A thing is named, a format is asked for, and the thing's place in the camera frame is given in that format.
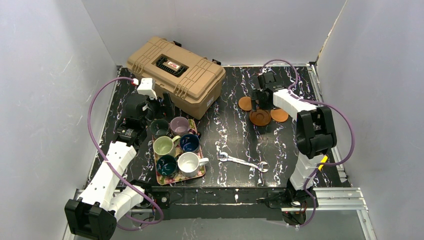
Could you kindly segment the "light orange wooden coaster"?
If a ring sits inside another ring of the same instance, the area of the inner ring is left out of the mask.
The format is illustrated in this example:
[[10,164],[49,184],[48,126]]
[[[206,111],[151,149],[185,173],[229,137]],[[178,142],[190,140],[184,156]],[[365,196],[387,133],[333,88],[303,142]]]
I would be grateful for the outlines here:
[[238,106],[243,111],[249,112],[252,110],[252,100],[249,96],[243,96],[238,100]]

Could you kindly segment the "navy blue mug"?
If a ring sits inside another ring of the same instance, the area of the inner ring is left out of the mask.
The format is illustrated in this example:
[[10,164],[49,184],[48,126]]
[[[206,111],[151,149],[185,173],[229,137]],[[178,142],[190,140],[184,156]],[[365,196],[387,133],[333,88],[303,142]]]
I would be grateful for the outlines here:
[[200,132],[196,134],[188,133],[180,138],[179,146],[184,153],[198,153],[200,150]]

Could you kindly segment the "dark brown wooden coaster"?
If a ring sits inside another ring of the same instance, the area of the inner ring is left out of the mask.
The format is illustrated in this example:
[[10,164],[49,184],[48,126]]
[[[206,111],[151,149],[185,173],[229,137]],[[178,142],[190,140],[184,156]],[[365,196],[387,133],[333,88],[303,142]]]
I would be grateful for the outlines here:
[[272,100],[256,100],[256,106],[262,110],[272,110],[275,107]]

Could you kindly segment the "ringed brown wooden coaster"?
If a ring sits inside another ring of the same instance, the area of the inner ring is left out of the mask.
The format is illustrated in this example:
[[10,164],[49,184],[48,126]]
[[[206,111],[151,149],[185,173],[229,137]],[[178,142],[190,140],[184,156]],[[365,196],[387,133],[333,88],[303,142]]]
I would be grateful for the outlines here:
[[257,109],[256,111],[252,110],[249,112],[249,120],[252,124],[262,127],[268,125],[272,117],[268,110]]

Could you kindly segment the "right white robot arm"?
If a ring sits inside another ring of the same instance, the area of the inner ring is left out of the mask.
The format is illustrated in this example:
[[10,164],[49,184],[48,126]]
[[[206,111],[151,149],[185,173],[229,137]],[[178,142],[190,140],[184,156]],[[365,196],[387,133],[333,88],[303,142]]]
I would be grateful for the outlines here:
[[250,97],[250,120],[257,126],[267,125],[270,118],[266,115],[270,115],[274,107],[295,120],[294,140],[299,154],[294,172],[287,182],[285,196],[293,202],[307,198],[318,163],[337,144],[332,111],[329,107],[316,106],[296,96],[272,72],[261,73],[257,79],[259,88],[253,89]]

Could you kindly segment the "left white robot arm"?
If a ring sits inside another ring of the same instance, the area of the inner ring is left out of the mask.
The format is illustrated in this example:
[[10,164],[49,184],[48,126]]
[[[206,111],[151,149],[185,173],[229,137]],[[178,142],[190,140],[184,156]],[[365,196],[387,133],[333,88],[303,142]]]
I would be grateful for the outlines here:
[[149,202],[160,206],[151,197],[151,185],[145,181],[124,179],[129,163],[148,136],[148,127],[155,120],[174,117],[175,105],[169,93],[130,95],[123,107],[123,116],[114,128],[108,151],[98,148],[103,161],[85,190],[69,199],[64,207],[72,234],[90,240],[109,240],[118,221],[131,209]]

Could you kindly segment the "white mug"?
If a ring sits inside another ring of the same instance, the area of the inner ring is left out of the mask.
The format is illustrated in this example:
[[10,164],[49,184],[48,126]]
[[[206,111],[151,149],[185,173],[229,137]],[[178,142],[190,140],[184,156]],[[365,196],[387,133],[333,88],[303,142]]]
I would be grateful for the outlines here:
[[179,170],[185,177],[189,178],[195,177],[200,167],[207,163],[209,163],[207,157],[201,158],[193,152],[182,153],[177,160]]

